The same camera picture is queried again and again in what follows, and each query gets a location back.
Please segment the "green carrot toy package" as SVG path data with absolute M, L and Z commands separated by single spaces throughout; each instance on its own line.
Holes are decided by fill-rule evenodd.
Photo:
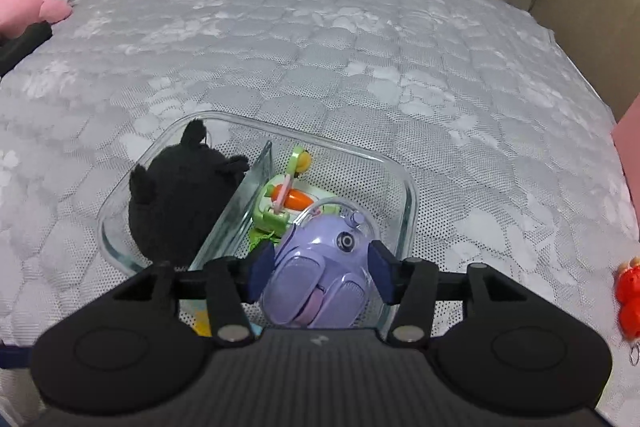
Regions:
M 299 213 L 328 195 L 327 191 L 302 179 L 311 164 L 311 153 L 297 145 L 288 158 L 285 172 L 271 178 L 259 190 L 252 227 L 248 231 L 249 251 L 264 239 L 279 243 Z

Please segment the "black plush cat toy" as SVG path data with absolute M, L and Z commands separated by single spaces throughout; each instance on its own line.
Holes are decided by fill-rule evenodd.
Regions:
M 177 144 L 130 172 L 129 230 L 153 263 L 190 265 L 250 169 L 246 156 L 224 156 L 205 137 L 204 121 L 193 119 Z

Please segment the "yellow plastic container lid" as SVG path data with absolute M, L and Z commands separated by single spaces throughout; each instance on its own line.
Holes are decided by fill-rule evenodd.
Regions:
M 194 324 L 193 324 L 194 331 L 199 336 L 210 337 L 212 335 L 212 330 L 210 329 L 207 311 L 204 309 L 196 310 L 193 313 L 193 317 L 194 317 Z

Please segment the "clear glass divided container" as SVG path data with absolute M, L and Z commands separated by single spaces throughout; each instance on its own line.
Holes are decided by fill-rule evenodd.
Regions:
M 385 246 L 402 259 L 412 244 L 416 217 L 416 184 L 398 162 L 321 136 L 222 112 L 201 112 L 171 124 L 138 159 L 149 167 L 165 146 L 179 143 L 189 121 L 201 119 L 207 128 L 206 143 L 226 156 L 244 155 L 250 171 L 224 210 L 188 270 L 199 270 L 209 260 L 224 256 L 244 258 L 250 252 L 252 212 L 259 190 L 285 172 L 294 147 L 306 148 L 310 169 L 301 176 L 307 184 L 322 188 L 369 211 Z M 149 264 L 139 253 L 128 227 L 129 172 L 122 177 L 98 216 L 98 239 L 105 260 L 132 277 Z M 377 327 L 386 332 L 395 311 L 373 291 L 356 327 Z

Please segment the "grey quilted bed cover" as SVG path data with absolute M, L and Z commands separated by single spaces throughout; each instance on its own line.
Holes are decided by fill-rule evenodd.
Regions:
M 206 110 L 385 155 L 416 184 L 412 252 L 492 265 L 606 339 L 599 407 L 639 421 L 614 273 L 639 252 L 614 118 L 498 0 L 76 0 L 1 83 L 1 338 L 28 346 L 118 285 L 99 210 Z

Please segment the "pink paper gift bag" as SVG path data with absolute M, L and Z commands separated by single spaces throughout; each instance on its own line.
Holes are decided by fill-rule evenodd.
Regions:
M 612 131 L 636 218 L 640 219 L 640 95 Z

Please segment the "beige padded headboard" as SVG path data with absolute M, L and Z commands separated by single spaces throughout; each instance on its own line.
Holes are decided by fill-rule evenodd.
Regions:
M 536 0 L 530 12 L 622 118 L 639 94 L 639 0 Z

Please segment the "pink plush toy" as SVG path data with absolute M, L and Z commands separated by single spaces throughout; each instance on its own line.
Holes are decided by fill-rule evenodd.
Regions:
M 73 9 L 66 0 L 0 0 L 1 35 L 19 37 L 31 24 L 57 24 L 66 20 Z

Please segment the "red keychain toy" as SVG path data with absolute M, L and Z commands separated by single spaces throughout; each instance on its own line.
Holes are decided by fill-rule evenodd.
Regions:
M 624 339 L 629 343 L 629 360 L 632 366 L 639 365 L 640 336 L 640 280 L 639 258 L 622 263 L 615 277 L 615 298 L 620 305 L 618 325 Z

